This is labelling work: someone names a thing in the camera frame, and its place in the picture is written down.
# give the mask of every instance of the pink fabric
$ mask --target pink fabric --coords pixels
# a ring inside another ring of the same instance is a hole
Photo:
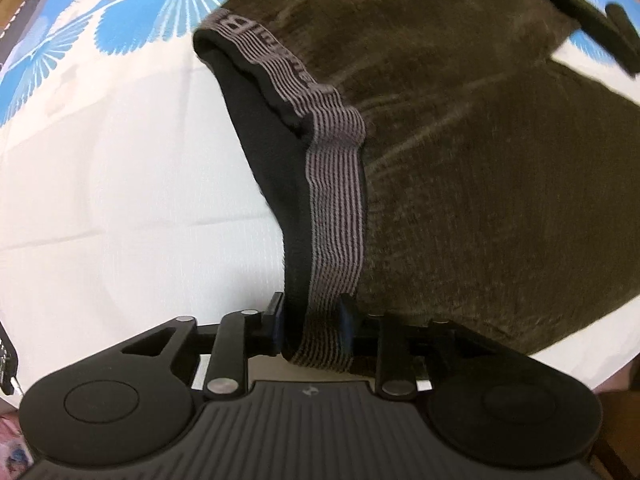
[[[18,423],[18,412],[0,416],[0,480],[15,480],[33,464]]]

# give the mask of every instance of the white fabric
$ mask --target white fabric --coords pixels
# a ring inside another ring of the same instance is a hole
[[[102,12],[0,129],[0,320],[24,388],[175,316],[262,309],[283,287],[280,230],[190,37],[105,56]],[[640,102],[617,66],[569,42],[556,56]],[[536,357],[594,387],[640,352],[639,327],[636,299]]]

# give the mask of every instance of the ribbed black surface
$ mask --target ribbed black surface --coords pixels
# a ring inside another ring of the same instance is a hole
[[[243,399],[212,402],[171,449],[112,470],[39,462],[24,480],[596,480],[579,463],[506,471],[441,443],[415,408],[365,383],[258,382]]]

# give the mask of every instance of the silver pin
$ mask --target silver pin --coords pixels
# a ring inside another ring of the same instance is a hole
[[[11,378],[11,386],[13,386],[14,390],[16,392],[18,392],[18,395],[20,395],[21,397],[24,397],[24,391],[20,387],[20,383],[18,382],[18,379],[16,379],[15,377],[12,377]]]

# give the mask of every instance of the brown fabric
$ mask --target brown fabric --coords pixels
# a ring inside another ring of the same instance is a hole
[[[366,122],[359,309],[523,352],[640,292],[638,108],[548,0],[229,0]]]

